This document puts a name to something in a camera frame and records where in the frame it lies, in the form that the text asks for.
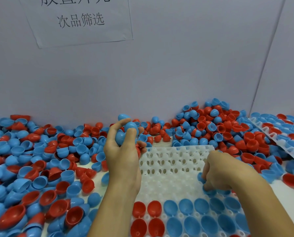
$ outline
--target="hand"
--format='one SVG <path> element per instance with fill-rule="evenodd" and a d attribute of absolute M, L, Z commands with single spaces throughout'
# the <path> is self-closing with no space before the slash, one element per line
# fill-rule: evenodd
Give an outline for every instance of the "hand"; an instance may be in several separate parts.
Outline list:
<path fill-rule="evenodd" d="M 202 178 L 206 180 L 204 189 L 231 190 L 240 178 L 258 178 L 258 173 L 248 164 L 220 151 L 211 151 L 207 157 Z"/>
<path fill-rule="evenodd" d="M 125 140 L 121 147 L 115 141 L 117 131 L 130 121 L 130 118 L 122 119 L 112 125 L 109 129 L 104 153 L 108 165 L 110 179 L 109 185 L 119 184 L 122 187 L 128 187 L 134 194 L 138 194 L 141 185 L 141 173 L 139 168 L 139 158 L 135 146 L 137 131 L 135 128 L 129 128 L 126 131 Z M 144 131 L 143 127 L 139 127 L 139 134 Z M 147 144 L 137 141 L 140 146 L 141 154 L 147 149 Z"/>

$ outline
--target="person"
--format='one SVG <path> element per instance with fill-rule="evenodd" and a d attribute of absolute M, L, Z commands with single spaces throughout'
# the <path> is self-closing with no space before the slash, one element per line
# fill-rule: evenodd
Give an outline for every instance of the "person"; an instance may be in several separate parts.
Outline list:
<path fill-rule="evenodd" d="M 104 152 L 110 179 L 90 228 L 88 237 L 128 237 L 133 205 L 140 190 L 139 169 L 135 139 L 137 131 L 126 132 L 121 147 L 115 142 L 117 131 L 128 123 L 123 119 L 110 127 Z M 137 141 L 141 154 L 146 143 Z M 268 183 L 251 166 L 227 153 L 211 151 L 206 160 L 202 178 L 204 189 L 234 190 L 245 212 L 252 237 L 294 237 L 294 223 L 275 196 Z"/>

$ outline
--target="white plastic egg tray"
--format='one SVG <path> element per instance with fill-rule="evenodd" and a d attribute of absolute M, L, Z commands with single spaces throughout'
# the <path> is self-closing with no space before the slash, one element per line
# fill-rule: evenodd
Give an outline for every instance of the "white plastic egg tray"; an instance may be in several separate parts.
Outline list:
<path fill-rule="evenodd" d="M 213 146 L 182 146 L 182 147 L 153 147 L 147 148 L 147 152 L 140 159 L 140 169 L 142 172 L 141 189 L 137 195 L 136 201 L 141 201 L 147 207 L 153 200 L 158 200 L 162 205 L 162 213 L 160 219 L 165 225 L 165 234 L 163 237 L 170 237 L 166 223 L 169 217 L 163 211 L 163 204 L 166 200 L 173 200 L 179 205 L 181 199 L 190 199 L 193 203 L 197 198 L 206 199 L 208 202 L 210 198 L 205 195 L 202 187 L 203 184 L 197 180 L 197 175 L 203 170 L 204 160 L 207 158 L 209 151 L 214 150 Z M 236 194 L 231 193 L 229 196 L 236 198 Z M 223 201 L 224 196 L 216 194 L 215 197 Z M 231 210 L 225 209 L 222 214 L 230 216 L 235 221 L 235 215 Z M 210 210 L 209 216 L 213 217 L 216 222 L 218 214 Z M 199 222 L 203 215 L 200 215 L 195 210 L 192 213 Z M 179 219 L 183 225 L 184 219 L 187 216 L 183 215 L 178 210 L 176 218 Z M 146 211 L 143 217 L 147 226 L 152 217 Z M 237 229 L 236 233 L 241 237 L 248 234 Z M 188 237 L 183 227 L 181 237 Z M 218 237 L 228 237 L 219 227 L 217 233 Z M 150 237 L 148 230 L 145 237 Z M 208 237 L 203 230 L 198 237 Z"/>
<path fill-rule="evenodd" d="M 256 117 L 252 117 L 250 118 L 250 121 L 256 126 L 258 127 L 263 133 L 265 133 L 270 139 L 272 139 L 278 146 L 282 147 L 282 149 L 284 151 L 286 151 L 292 158 L 294 158 L 294 147 L 290 147 L 290 148 L 286 148 L 285 147 L 285 143 L 286 141 L 281 139 L 281 140 L 278 140 L 277 139 L 277 133 L 269 133 L 269 127 L 262 127 L 262 122 L 261 121 L 257 121 L 257 118 Z"/>

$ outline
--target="paper sign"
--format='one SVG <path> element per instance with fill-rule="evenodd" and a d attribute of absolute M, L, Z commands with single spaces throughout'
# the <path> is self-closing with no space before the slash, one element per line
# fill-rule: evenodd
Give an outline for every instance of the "paper sign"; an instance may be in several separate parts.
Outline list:
<path fill-rule="evenodd" d="M 19 0 L 39 48 L 132 40 L 128 0 Z"/>

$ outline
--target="wall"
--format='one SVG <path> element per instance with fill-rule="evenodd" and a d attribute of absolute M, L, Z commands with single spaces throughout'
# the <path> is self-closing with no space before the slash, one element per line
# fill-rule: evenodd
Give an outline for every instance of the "wall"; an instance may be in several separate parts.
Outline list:
<path fill-rule="evenodd" d="M 252 112 L 294 115 L 294 0 L 286 0 Z"/>
<path fill-rule="evenodd" d="M 133 41 L 39 49 L 0 0 L 0 116 L 39 124 L 171 119 L 218 97 L 249 110 L 283 0 L 130 0 Z"/>

